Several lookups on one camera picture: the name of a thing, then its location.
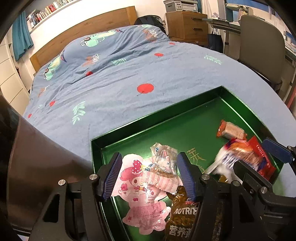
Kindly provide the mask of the dark red snack bar packet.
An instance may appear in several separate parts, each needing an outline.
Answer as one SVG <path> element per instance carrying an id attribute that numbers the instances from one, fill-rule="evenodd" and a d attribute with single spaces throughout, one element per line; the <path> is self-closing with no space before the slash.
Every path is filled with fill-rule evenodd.
<path id="1" fill-rule="evenodd" d="M 251 148 L 253 149 L 255 155 L 259 157 L 259 163 L 256 165 L 256 171 L 263 176 L 266 180 L 270 180 L 275 172 L 275 167 L 272 165 L 268 155 L 261 147 L 259 141 L 255 136 L 253 136 L 249 141 Z"/>

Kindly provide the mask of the brown gold snack packet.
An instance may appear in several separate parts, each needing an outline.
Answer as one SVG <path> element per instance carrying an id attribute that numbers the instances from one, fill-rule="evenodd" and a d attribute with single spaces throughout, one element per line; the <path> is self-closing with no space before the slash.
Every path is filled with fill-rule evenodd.
<path id="1" fill-rule="evenodd" d="M 172 201 L 170 218 L 166 221 L 163 240 L 188 240 L 200 202 L 187 197 L 184 186 L 179 186 L 176 193 L 168 193 Z"/>

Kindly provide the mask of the clear pink candy packet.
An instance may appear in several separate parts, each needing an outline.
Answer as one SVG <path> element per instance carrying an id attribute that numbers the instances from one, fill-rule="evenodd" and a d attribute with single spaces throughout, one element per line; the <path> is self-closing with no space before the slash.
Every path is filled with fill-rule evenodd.
<path id="1" fill-rule="evenodd" d="M 180 180 L 177 175 L 178 150 L 160 143 L 155 143 L 150 149 L 152 156 L 143 169 L 142 183 L 164 192 L 175 193 Z"/>

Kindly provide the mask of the white blue cake packet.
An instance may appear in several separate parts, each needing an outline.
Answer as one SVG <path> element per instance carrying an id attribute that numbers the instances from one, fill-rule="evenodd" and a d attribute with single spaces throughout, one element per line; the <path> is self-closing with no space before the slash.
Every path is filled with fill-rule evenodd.
<path id="1" fill-rule="evenodd" d="M 205 170 L 205 174 L 219 175 L 221 182 L 242 182 L 234 173 L 234 164 L 243 161 L 256 171 L 259 157 L 255 155 L 247 140 L 233 138 L 219 150 L 214 162 Z"/>

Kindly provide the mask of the pink cartoon snack packet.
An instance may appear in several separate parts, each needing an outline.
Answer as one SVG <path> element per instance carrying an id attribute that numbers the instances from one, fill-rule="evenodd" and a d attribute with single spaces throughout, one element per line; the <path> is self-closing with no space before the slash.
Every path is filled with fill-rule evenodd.
<path id="1" fill-rule="evenodd" d="M 138 228 L 141 235 L 149 235 L 154 230 L 163 231 L 165 219 L 171 211 L 162 201 L 166 193 L 142 180 L 145 167 L 150 163 L 137 154 L 125 155 L 111 195 L 128 204 L 122 221 Z"/>

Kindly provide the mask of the orange wafer biscuit packet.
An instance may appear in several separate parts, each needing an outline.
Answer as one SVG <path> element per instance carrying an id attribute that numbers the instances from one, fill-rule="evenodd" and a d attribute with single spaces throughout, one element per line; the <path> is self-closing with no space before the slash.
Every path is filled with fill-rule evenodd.
<path id="1" fill-rule="evenodd" d="M 216 137 L 224 137 L 229 140 L 232 138 L 246 140 L 247 134 L 242 128 L 236 126 L 235 124 L 229 121 L 222 120 L 218 128 Z"/>

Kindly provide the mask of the green shallow tray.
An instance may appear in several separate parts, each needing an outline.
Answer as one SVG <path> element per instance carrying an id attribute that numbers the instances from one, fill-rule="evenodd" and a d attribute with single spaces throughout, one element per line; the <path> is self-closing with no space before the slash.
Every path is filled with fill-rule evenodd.
<path id="1" fill-rule="evenodd" d="M 190 163 L 205 169 L 225 144 L 216 137 L 221 120 L 233 121 L 260 142 L 272 134 L 238 97 L 220 86 L 128 123 L 91 141 L 93 168 L 108 164 L 114 153 L 147 157 L 155 142 L 185 152 Z M 222 209 L 221 240 L 266 240 L 263 218 L 247 204 L 242 187 L 218 184 Z"/>

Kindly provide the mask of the beige office chair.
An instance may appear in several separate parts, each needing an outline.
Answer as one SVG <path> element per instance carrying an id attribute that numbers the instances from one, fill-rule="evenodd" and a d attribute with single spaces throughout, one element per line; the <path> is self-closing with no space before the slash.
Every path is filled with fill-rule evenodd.
<path id="1" fill-rule="evenodd" d="M 280 92 L 285 42 L 274 25 L 256 16 L 243 15 L 238 61 L 259 75 L 276 93 Z"/>

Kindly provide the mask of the dark shopping bag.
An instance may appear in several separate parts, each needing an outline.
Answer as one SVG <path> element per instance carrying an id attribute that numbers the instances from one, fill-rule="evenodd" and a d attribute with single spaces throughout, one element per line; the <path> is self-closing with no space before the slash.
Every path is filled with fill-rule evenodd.
<path id="1" fill-rule="evenodd" d="M 223 53 L 223 40 L 217 28 L 213 28 L 212 32 L 208 34 L 208 49 Z"/>

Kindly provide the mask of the white wardrobe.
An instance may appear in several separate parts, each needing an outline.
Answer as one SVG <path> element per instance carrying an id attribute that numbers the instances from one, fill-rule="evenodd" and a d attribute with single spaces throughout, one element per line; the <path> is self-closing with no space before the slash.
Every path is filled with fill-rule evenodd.
<path id="1" fill-rule="evenodd" d="M 7 36 L 1 42 L 0 55 L 1 93 L 12 107 L 23 115 L 29 103 L 29 93 L 13 62 Z"/>

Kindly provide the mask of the desk with clutter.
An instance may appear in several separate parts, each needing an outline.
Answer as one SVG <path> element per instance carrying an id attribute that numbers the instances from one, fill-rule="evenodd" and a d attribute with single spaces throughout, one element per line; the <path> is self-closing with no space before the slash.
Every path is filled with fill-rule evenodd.
<path id="1" fill-rule="evenodd" d="M 266 47 L 270 41 L 285 45 L 286 59 L 295 61 L 295 37 L 281 17 L 269 6 L 226 2 L 219 13 L 203 18 L 213 30 L 218 30 L 224 43 L 224 54 L 239 59 L 245 47 Z"/>

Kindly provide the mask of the wooden nightstand drawers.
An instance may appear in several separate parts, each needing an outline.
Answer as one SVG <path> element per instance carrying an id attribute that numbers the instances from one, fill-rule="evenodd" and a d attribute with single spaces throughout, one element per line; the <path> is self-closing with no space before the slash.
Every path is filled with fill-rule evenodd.
<path id="1" fill-rule="evenodd" d="M 168 36 L 177 42 L 193 43 L 208 46 L 208 24 L 203 19 L 208 16 L 191 11 L 166 13 Z"/>

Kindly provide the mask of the black backpack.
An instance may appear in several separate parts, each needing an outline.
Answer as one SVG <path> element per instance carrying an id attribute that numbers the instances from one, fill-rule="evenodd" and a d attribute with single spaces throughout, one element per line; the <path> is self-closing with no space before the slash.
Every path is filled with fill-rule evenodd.
<path id="1" fill-rule="evenodd" d="M 134 25 L 144 28 L 155 37 L 160 31 L 166 35 L 166 29 L 163 21 L 156 15 L 141 16 L 135 20 Z"/>

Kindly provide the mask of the wooden headboard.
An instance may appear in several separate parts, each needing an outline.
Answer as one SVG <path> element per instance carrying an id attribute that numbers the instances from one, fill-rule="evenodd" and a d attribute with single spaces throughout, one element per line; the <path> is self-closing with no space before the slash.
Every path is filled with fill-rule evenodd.
<path id="1" fill-rule="evenodd" d="M 116 9 L 89 18 L 53 38 L 30 57 L 30 62 L 34 70 L 38 72 L 41 67 L 57 56 L 71 41 L 86 35 L 133 25 L 136 19 L 135 6 Z"/>

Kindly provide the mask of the bookshelf with books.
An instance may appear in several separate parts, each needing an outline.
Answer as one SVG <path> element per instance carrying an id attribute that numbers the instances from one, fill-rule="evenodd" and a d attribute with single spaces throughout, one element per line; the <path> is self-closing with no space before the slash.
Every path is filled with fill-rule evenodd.
<path id="1" fill-rule="evenodd" d="M 76 2 L 78 1 L 54 1 L 42 9 L 34 9 L 26 16 L 29 32 L 33 32 L 41 23 L 48 20 L 51 16 Z"/>

